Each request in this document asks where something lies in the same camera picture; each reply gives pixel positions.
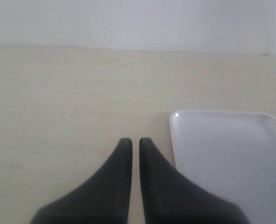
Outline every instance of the tabletop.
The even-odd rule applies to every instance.
[[[129,223],[144,223],[138,141],[174,164],[177,109],[276,116],[276,56],[0,45],[0,224],[28,223],[133,141]]]

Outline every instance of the white plastic tray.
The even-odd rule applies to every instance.
[[[239,205],[251,224],[276,224],[276,118],[180,110],[170,131],[179,172]]]

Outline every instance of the beige table surface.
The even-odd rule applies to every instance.
[[[138,140],[174,164],[176,109],[276,116],[276,57],[0,45],[0,224],[28,223],[121,137],[134,144],[129,223],[144,223]]]

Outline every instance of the white tray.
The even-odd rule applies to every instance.
[[[180,110],[170,131],[180,173],[239,205],[251,224],[276,224],[276,118]]]

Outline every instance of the white wall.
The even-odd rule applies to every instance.
[[[0,43],[276,55],[276,0],[0,0]]]

